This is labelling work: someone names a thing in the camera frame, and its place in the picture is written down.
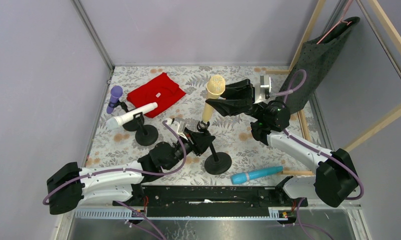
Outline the cream yellow microphone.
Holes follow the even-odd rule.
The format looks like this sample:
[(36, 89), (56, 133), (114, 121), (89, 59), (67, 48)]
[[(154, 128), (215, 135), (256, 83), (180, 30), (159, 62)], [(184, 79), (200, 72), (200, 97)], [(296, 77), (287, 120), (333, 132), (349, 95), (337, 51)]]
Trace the cream yellow microphone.
[[(218, 99), (221, 96), (221, 94), (225, 91), (225, 89), (226, 89), (226, 81), (224, 77), (218, 74), (213, 75), (209, 79), (206, 85), (206, 90), (207, 90), (206, 100)], [(208, 123), (213, 115), (213, 112), (214, 108), (210, 106), (208, 103), (205, 103), (201, 121), (203, 123)]]

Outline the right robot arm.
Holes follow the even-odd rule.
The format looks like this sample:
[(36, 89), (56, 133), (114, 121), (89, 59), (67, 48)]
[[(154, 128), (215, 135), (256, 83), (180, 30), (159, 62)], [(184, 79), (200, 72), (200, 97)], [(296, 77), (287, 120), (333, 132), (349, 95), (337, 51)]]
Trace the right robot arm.
[(336, 208), (343, 201), (361, 199), (365, 193), (349, 153), (323, 148), (291, 133), (290, 110), (283, 101), (270, 100), (272, 80), (260, 77), (257, 85), (249, 79), (225, 84), (223, 78), (211, 79), (207, 85), (205, 106), (221, 116), (248, 115), (253, 138), (276, 148), (306, 166), (313, 177), (292, 177), (283, 184), (283, 191), (291, 198), (320, 199)]

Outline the white microphone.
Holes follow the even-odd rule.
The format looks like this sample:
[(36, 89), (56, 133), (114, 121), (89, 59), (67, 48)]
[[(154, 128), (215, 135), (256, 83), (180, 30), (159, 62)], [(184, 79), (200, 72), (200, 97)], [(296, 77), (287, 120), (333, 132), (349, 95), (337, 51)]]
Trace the white microphone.
[(149, 112), (155, 110), (157, 107), (158, 107), (158, 104), (156, 102), (152, 102), (152, 103), (143, 105), (141, 107), (135, 108), (133, 110), (130, 110), (129, 112), (127, 112), (125, 114), (113, 116), (106, 121), (106, 127), (109, 130), (117, 129), (117, 128), (123, 126), (124, 124), (132, 121), (135, 118), (135, 116), (144, 115), (146, 113), (149, 113)]

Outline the purple microphone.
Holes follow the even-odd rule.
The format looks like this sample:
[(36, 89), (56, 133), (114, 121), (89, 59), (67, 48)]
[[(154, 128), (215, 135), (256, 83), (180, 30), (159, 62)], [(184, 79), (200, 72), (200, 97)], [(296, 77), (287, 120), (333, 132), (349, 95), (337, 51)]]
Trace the purple microphone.
[(106, 108), (107, 114), (112, 114), (114, 109), (119, 105), (120, 98), (123, 95), (123, 88), (119, 85), (115, 85), (110, 90), (109, 103)]

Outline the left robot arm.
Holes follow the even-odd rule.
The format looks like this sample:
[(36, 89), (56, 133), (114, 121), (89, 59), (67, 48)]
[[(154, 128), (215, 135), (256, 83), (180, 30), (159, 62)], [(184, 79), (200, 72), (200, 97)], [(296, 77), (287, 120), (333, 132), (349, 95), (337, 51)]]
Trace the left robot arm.
[(185, 128), (175, 143), (159, 142), (148, 154), (130, 163), (102, 168), (66, 163), (47, 179), (48, 194), (42, 203), (51, 215), (61, 215), (82, 205), (138, 202), (143, 198), (142, 183), (178, 172), (188, 154), (202, 155), (214, 140), (208, 132)]

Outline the black mic stand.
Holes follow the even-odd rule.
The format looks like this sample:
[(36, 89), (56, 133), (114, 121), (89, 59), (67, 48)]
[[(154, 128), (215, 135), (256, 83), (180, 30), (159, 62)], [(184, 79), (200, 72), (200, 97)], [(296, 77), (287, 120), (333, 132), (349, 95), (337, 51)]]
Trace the black mic stand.
[(159, 137), (157, 128), (153, 125), (145, 124), (144, 115), (141, 112), (134, 114), (133, 119), (138, 124), (138, 129), (135, 133), (136, 142), (144, 147), (154, 144)]
[(113, 116), (106, 121), (106, 127), (110, 130), (123, 127), (128, 132), (135, 132), (140, 128), (139, 120), (135, 119), (135, 113), (128, 110), (128, 106), (121, 101), (116, 103), (110, 102), (107, 110), (114, 110), (116, 107), (121, 107), (125, 114)]
[(216, 152), (213, 140), (209, 145), (211, 155), (205, 160), (204, 168), (208, 174), (221, 175), (232, 166), (232, 158), (228, 153)]

